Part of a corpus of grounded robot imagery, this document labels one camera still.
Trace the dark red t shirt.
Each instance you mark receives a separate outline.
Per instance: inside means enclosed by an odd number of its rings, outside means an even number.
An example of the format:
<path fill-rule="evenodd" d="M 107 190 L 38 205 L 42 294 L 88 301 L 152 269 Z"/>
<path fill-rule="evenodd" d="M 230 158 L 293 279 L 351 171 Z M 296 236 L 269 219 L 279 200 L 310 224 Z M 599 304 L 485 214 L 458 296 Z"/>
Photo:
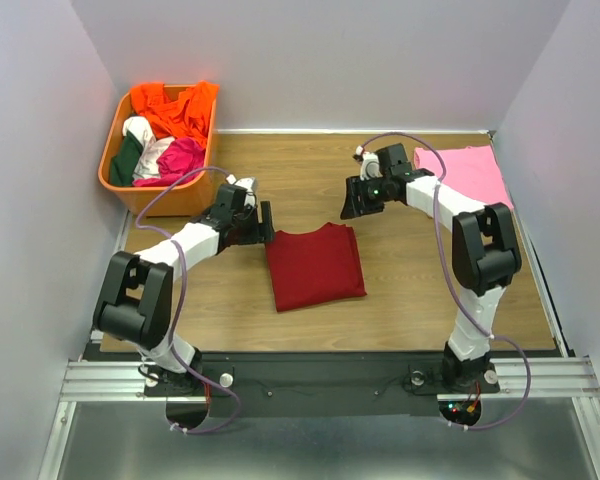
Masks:
<path fill-rule="evenodd" d="M 349 226 L 327 222 L 308 233 L 279 230 L 265 252 L 279 313 L 366 295 Z"/>

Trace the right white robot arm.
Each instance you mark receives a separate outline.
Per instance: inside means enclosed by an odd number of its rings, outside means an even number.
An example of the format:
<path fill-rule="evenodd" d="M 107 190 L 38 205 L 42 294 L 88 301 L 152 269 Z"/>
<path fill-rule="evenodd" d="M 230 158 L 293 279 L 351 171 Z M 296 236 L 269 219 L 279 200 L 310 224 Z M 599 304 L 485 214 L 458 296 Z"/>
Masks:
<path fill-rule="evenodd" d="M 503 203 L 473 200 L 420 169 L 392 177 L 347 178 L 340 218 L 380 213 L 390 201 L 434 220 L 443 275 L 458 308 L 440 378 L 446 387 L 462 390 L 490 369 L 496 311 L 521 268 L 511 210 Z"/>

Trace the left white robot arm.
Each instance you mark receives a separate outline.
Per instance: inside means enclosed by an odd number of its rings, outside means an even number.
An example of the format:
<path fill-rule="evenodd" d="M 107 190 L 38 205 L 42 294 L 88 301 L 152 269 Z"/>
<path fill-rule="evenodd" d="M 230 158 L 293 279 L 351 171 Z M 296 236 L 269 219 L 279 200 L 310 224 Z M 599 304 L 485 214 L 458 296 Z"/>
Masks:
<path fill-rule="evenodd" d="M 176 333 L 188 270 L 230 246 L 267 244 L 275 236 L 271 203 L 233 208 L 214 204 L 178 232 L 142 252 L 110 259 L 93 313 L 93 328 L 131 343 L 158 367 L 179 393 L 201 384 L 224 387 L 202 375 L 201 353 Z"/>

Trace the orange plastic laundry basket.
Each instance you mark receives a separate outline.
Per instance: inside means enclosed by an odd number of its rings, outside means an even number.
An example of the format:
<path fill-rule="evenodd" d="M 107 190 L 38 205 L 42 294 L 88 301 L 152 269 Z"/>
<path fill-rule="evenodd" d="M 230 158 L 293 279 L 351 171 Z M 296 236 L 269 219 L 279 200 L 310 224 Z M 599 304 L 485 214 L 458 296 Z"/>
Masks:
<path fill-rule="evenodd" d="M 131 95 L 127 92 L 116 108 L 101 155 L 97 176 L 102 187 L 113 194 L 132 214 L 138 215 L 165 187 L 116 187 L 109 183 L 110 165 L 123 142 L 122 127 L 131 116 Z M 215 195 L 218 173 L 204 171 L 193 180 L 175 186 L 158 199 L 146 212 L 146 217 L 193 216 L 208 207 Z"/>

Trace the magenta t shirt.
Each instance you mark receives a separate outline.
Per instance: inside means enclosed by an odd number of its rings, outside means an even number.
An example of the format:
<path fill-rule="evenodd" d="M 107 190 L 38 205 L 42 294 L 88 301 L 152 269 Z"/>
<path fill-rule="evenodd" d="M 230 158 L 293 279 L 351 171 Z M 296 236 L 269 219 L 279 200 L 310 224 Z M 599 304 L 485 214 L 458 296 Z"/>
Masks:
<path fill-rule="evenodd" d="M 204 165 L 206 150 L 193 138 L 166 137 L 149 145 L 132 174 L 134 187 L 164 187 Z"/>

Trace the orange t shirt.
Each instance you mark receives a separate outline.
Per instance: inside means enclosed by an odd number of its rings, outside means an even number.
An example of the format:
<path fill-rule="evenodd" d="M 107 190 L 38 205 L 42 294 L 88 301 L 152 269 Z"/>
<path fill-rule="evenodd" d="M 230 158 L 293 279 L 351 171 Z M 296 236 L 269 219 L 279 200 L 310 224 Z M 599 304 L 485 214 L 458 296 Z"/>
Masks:
<path fill-rule="evenodd" d="M 201 81 L 172 99 L 163 83 L 144 83 L 131 88 L 130 100 L 133 111 L 149 122 L 157 139 L 187 137 L 205 148 L 218 92 L 218 85 Z"/>

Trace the folded pink t shirt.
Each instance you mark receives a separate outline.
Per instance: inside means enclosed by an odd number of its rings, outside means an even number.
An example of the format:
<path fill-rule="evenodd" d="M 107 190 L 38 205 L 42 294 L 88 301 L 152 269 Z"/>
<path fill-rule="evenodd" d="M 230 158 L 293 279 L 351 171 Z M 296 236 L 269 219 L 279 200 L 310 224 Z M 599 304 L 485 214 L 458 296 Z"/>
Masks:
<path fill-rule="evenodd" d="M 461 211 L 460 207 L 475 212 L 494 204 L 504 204 L 513 209 L 490 146 L 446 149 L 438 153 L 446 167 L 439 194 L 443 205 L 454 203 L 457 212 Z"/>

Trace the white t shirt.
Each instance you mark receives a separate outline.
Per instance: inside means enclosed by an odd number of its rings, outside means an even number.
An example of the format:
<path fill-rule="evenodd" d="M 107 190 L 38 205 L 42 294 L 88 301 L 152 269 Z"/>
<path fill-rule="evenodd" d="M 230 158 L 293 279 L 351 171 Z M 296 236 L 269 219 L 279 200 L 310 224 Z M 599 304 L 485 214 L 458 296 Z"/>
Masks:
<path fill-rule="evenodd" d="M 142 116 L 131 116 L 123 123 L 122 133 L 130 141 L 131 160 L 127 167 L 131 180 L 160 177 L 158 160 L 175 140 L 173 136 L 157 139 L 149 121 Z"/>

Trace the dark green t shirt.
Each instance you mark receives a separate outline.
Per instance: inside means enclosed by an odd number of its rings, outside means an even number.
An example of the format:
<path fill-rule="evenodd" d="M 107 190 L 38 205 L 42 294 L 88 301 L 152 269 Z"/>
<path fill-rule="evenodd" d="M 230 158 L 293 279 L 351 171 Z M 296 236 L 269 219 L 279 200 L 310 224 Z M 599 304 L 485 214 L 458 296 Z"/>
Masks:
<path fill-rule="evenodd" d="M 109 183 L 115 187 L 131 187 L 133 173 L 143 153 L 142 143 L 133 135 L 124 137 L 118 153 L 112 158 Z"/>

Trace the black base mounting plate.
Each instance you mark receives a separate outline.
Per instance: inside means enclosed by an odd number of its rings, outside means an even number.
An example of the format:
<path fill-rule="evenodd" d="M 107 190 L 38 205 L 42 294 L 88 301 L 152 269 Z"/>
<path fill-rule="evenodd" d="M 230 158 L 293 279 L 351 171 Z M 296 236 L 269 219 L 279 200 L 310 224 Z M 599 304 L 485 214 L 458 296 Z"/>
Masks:
<path fill-rule="evenodd" d="M 440 352 L 205 353 L 201 372 L 226 384 L 218 390 L 195 377 L 145 363 L 138 369 L 149 398 L 165 398 L 169 413 L 225 419 L 411 415 L 436 417 L 445 395 L 470 402 L 496 393 L 486 381 L 494 365 L 449 380 Z"/>

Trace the aluminium frame rail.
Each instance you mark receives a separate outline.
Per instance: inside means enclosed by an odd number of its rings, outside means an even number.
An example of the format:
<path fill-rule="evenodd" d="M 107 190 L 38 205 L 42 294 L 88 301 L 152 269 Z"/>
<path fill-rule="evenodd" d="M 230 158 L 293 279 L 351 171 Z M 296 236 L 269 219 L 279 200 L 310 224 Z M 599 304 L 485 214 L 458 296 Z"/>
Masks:
<path fill-rule="evenodd" d="M 367 294 L 277 313 L 260 246 L 232 247 L 189 274 L 180 335 L 205 353 L 435 352 L 455 309 L 434 228 L 398 203 L 353 222 Z M 585 406 L 589 362 L 534 354 L 536 392 L 483 433 L 440 416 L 242 418 L 216 433 L 173 432 L 165 398 L 143 391 L 139 361 L 109 343 L 71 363 L 61 399 L 68 437 L 58 479 L 594 479 Z"/>

